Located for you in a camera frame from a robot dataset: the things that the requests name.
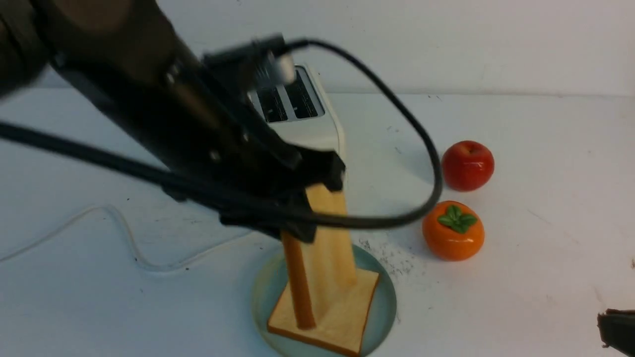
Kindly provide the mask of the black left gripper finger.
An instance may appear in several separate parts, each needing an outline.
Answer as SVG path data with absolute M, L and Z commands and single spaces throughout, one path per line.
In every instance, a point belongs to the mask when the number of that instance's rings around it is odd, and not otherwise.
M 624 355 L 635 354 L 635 311 L 607 309 L 597 315 L 597 328 L 603 348 Z

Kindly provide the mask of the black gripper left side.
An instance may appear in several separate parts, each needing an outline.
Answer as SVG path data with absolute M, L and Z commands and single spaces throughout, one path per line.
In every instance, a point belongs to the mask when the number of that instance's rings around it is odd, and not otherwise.
M 193 105 L 193 124 L 173 124 L 176 148 L 163 159 L 180 176 L 233 189 L 251 199 L 299 212 L 312 211 L 306 189 L 322 184 L 343 190 L 346 165 L 335 151 L 319 151 L 284 142 L 259 114 L 239 101 Z M 276 240 L 289 233 L 313 244 L 317 226 L 275 221 L 251 213 L 221 210 L 220 223 L 248 228 Z

